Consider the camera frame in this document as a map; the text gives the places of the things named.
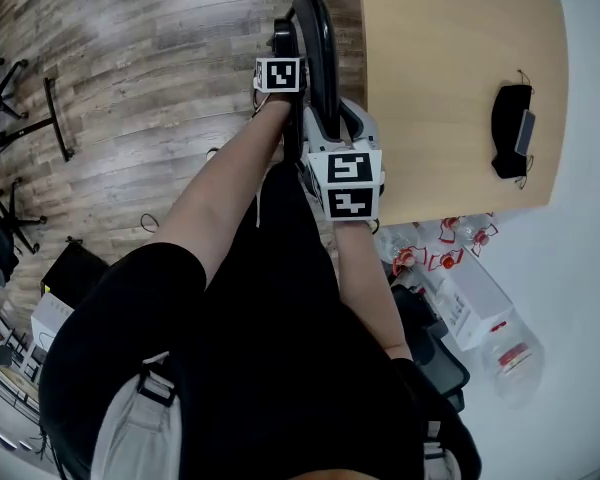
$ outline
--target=plastic bottle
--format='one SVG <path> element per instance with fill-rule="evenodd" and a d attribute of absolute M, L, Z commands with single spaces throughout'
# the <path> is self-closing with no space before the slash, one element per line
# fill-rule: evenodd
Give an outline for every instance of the plastic bottle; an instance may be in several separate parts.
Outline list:
<path fill-rule="evenodd" d="M 412 267 L 422 256 L 424 249 L 418 231 L 413 224 L 400 224 L 380 228 L 373 236 L 380 259 L 389 265 L 400 259 L 405 267 Z"/>
<path fill-rule="evenodd" d="M 430 272 L 441 267 L 453 268 L 462 261 L 464 249 L 453 239 L 457 221 L 458 218 L 450 217 L 415 224 L 427 250 L 426 267 Z M 443 237 L 444 233 L 448 234 L 449 240 Z"/>
<path fill-rule="evenodd" d="M 527 405 L 542 380 L 544 349 L 519 317 L 512 314 L 494 326 L 481 355 L 496 394 L 514 409 Z"/>
<path fill-rule="evenodd" d="M 455 228 L 456 241 L 468 245 L 479 255 L 479 249 L 489 243 L 489 237 L 498 232 L 491 219 L 486 214 L 460 217 Z"/>

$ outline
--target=white box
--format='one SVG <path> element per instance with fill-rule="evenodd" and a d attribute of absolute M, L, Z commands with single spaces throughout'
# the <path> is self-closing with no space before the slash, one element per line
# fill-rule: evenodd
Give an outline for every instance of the white box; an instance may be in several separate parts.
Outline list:
<path fill-rule="evenodd" d="M 429 271 L 417 266 L 425 298 L 444 320 L 461 350 L 477 347 L 515 308 L 470 251 L 453 268 Z"/>
<path fill-rule="evenodd" d="M 73 313 L 73 309 L 51 293 L 45 293 L 31 315 L 33 341 L 48 351 L 60 327 Z"/>

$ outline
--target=white floor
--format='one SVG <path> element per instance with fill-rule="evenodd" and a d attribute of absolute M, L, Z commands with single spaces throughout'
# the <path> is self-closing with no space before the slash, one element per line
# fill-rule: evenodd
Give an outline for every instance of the white floor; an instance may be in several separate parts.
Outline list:
<path fill-rule="evenodd" d="M 509 410 L 477 356 L 460 354 L 473 376 L 462 416 L 487 480 L 575 480 L 600 467 L 600 0 L 562 2 L 569 107 L 553 199 L 505 215 L 482 255 L 544 344 L 543 383 Z"/>

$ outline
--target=phone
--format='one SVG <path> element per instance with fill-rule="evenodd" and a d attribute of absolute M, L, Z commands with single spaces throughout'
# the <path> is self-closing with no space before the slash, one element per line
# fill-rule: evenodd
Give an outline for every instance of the phone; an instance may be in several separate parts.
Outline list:
<path fill-rule="evenodd" d="M 531 134 L 533 133 L 533 125 L 536 122 L 536 116 L 530 110 L 525 110 L 522 114 L 522 123 L 518 132 L 518 140 L 514 151 L 522 156 L 527 156 L 529 144 L 531 143 Z"/>

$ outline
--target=sleeve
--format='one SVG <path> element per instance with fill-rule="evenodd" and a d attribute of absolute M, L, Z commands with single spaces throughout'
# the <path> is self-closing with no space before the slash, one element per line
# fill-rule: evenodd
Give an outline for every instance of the sleeve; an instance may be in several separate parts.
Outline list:
<path fill-rule="evenodd" d="M 40 379 L 43 429 L 68 469 L 88 477 L 110 401 L 144 359 L 170 349 L 206 276 L 180 246 L 146 245 L 111 266 L 53 341 Z"/>

